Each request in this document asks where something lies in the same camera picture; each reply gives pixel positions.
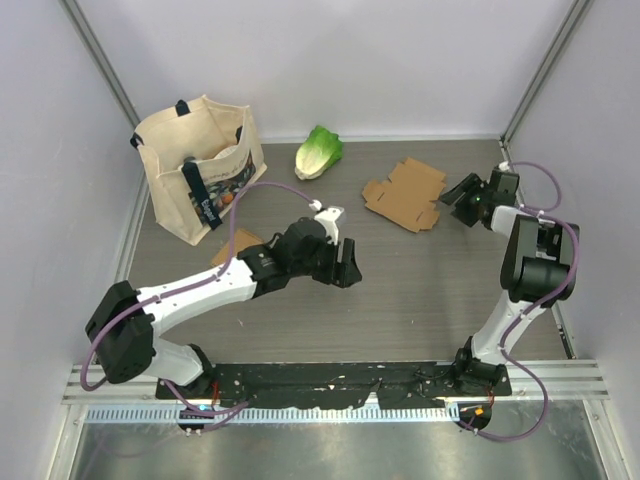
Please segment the brown cardboard box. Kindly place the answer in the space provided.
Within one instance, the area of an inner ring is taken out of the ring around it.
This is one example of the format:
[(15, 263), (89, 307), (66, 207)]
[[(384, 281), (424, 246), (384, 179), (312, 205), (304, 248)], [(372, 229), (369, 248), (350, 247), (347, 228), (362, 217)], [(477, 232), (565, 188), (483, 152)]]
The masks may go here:
[(211, 266), (216, 267), (225, 263), (229, 252), (236, 256), (239, 252), (251, 246), (260, 245), (264, 242), (262, 238), (252, 232), (239, 228), (234, 232), (233, 240), (228, 241), (212, 258)]

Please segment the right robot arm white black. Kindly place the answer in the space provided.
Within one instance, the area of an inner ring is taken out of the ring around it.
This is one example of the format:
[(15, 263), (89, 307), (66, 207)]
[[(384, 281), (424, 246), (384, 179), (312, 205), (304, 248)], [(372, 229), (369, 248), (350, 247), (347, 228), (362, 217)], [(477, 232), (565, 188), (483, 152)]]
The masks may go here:
[(446, 384), (464, 395), (493, 393), (507, 382), (510, 354), (534, 319), (572, 294), (579, 226), (517, 202), (520, 176), (495, 167), (487, 181), (472, 173), (439, 201), (471, 227), (481, 223), (508, 239), (501, 296), (484, 326), (456, 354)]

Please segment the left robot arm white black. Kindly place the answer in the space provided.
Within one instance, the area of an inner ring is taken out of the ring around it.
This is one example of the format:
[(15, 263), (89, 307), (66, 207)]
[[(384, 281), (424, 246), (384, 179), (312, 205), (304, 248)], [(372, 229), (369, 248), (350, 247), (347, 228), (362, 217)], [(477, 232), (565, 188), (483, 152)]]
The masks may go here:
[(221, 306), (282, 290), (298, 277), (338, 288), (360, 282), (354, 240), (338, 239), (326, 222), (301, 218), (268, 243), (199, 274), (139, 290), (129, 281), (118, 282), (85, 327), (89, 356), (98, 360), (110, 384), (147, 375), (169, 390), (203, 398), (215, 382), (213, 365), (197, 345), (177, 345), (163, 334)]

